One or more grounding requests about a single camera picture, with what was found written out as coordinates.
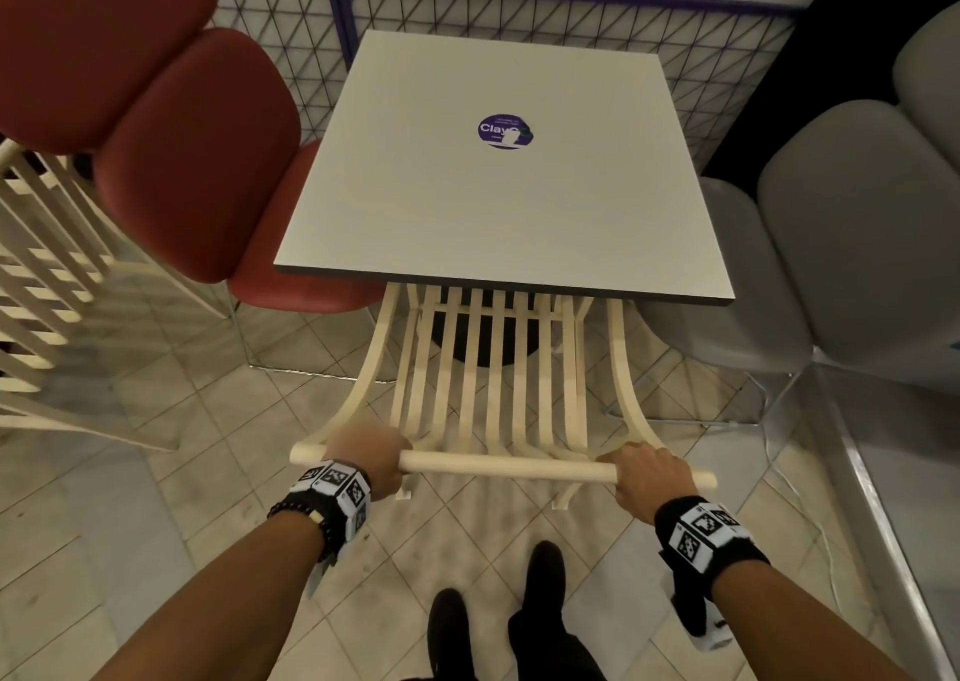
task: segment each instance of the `person's left arm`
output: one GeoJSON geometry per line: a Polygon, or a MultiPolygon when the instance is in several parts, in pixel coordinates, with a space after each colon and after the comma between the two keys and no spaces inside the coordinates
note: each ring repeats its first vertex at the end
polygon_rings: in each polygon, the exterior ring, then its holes
{"type": "MultiPolygon", "coordinates": [[[[408,446],[391,428],[353,426],[324,459],[363,469],[377,500],[400,488],[408,446]]],[[[265,681],[324,544],[306,514],[275,514],[164,603],[93,681],[265,681]]]]}

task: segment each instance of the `metal grid panel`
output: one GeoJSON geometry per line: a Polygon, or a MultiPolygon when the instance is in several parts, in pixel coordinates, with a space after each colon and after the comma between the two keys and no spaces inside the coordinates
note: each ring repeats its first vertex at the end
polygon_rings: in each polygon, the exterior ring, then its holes
{"type": "Polygon", "coordinates": [[[327,130],[347,79],[330,0],[220,0],[210,26],[246,33],[270,56],[299,111],[302,143],[327,130]]]}
{"type": "Polygon", "coordinates": [[[367,29],[659,55],[698,172],[793,32],[787,15],[585,0],[351,0],[367,29]]]}

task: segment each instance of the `forearm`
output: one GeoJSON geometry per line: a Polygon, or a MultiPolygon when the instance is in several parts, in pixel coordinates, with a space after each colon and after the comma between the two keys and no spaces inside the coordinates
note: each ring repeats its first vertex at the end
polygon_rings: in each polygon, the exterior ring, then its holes
{"type": "Polygon", "coordinates": [[[758,681],[911,681],[869,640],[772,566],[730,565],[712,593],[758,681]]]}
{"type": "Polygon", "coordinates": [[[309,517],[277,514],[184,585],[94,681],[266,679],[323,546],[309,517]]]}

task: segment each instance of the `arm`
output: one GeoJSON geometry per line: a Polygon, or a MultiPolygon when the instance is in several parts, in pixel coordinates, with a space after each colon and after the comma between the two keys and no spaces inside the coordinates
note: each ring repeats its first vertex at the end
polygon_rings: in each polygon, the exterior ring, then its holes
{"type": "MultiPolygon", "coordinates": [[[[408,446],[391,428],[353,426],[331,440],[325,458],[362,467],[377,500],[400,487],[408,446]]],[[[323,549],[309,517],[276,514],[167,600],[93,681],[265,681],[323,549]]]]}
{"type": "MultiPolygon", "coordinates": [[[[630,443],[598,460],[616,464],[617,503],[647,524],[668,501],[697,494],[690,466],[667,448],[630,443]]],[[[911,681],[841,617],[764,562],[729,565],[711,592],[759,681],[911,681]]]]}

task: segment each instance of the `black pants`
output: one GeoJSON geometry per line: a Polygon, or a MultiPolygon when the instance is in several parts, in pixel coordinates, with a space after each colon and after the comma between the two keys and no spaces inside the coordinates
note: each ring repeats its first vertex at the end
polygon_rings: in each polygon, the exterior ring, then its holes
{"type": "MultiPolygon", "coordinates": [[[[528,617],[521,610],[507,630],[519,681],[605,681],[594,656],[559,618],[528,617]]],[[[435,681],[475,679],[437,676],[435,681]]]]}

